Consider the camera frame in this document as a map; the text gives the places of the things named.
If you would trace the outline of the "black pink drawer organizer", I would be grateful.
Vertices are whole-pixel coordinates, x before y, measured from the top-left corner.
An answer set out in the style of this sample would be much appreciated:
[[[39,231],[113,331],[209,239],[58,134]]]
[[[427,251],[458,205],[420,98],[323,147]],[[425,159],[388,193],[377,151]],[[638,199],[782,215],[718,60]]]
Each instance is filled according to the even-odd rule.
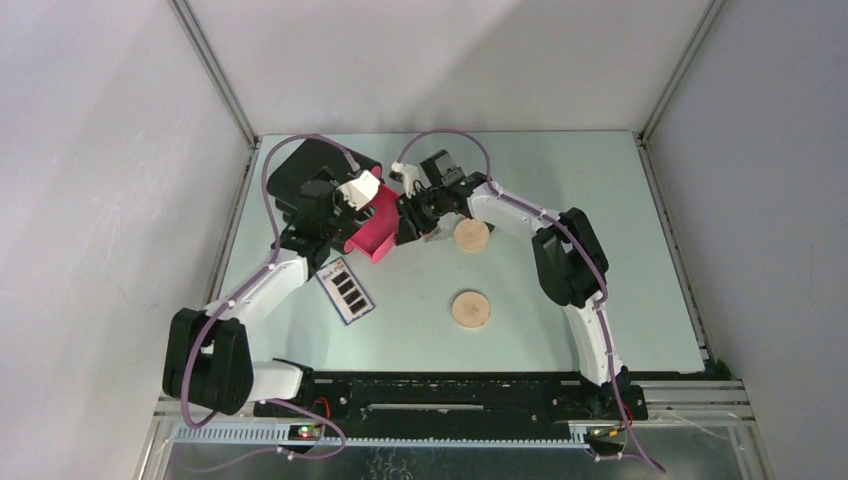
[[[343,153],[326,142],[304,140],[265,182],[272,203],[286,224],[298,217],[297,199],[301,186],[312,180],[325,180],[334,186],[350,180],[352,171]]]

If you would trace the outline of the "large beige sponge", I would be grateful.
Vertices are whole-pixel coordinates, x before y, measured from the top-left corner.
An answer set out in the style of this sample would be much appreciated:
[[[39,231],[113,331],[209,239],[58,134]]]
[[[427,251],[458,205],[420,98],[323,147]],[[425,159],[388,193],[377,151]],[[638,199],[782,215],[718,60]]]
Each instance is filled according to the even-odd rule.
[[[489,242],[490,230],[483,221],[465,218],[456,225],[452,238],[461,251],[481,253]]]

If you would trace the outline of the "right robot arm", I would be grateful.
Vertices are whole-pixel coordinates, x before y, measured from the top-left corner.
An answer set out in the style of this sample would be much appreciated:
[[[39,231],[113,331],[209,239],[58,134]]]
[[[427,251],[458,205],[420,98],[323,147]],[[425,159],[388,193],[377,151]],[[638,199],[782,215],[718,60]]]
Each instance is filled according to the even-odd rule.
[[[540,287],[567,313],[579,371],[590,383],[581,392],[583,408],[596,418],[616,411],[630,378],[606,320],[609,262],[585,212],[549,213],[482,172],[465,173],[445,150],[418,166],[396,161],[389,176],[404,187],[396,201],[397,245],[434,232],[448,214],[478,220],[531,245]]]

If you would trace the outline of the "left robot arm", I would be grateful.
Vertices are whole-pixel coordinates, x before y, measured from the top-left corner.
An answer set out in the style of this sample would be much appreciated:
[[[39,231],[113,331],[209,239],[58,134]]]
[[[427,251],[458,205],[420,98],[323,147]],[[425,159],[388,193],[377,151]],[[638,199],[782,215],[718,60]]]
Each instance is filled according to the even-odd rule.
[[[291,293],[304,286],[329,256],[337,234],[356,225],[382,183],[370,173],[335,185],[304,183],[296,212],[284,226],[271,223],[274,240],[266,257],[228,293],[199,310],[183,308],[171,320],[163,392],[181,403],[192,428],[191,405],[232,415],[249,402],[277,399],[292,416],[316,403],[305,368],[286,360],[257,360],[250,339]]]

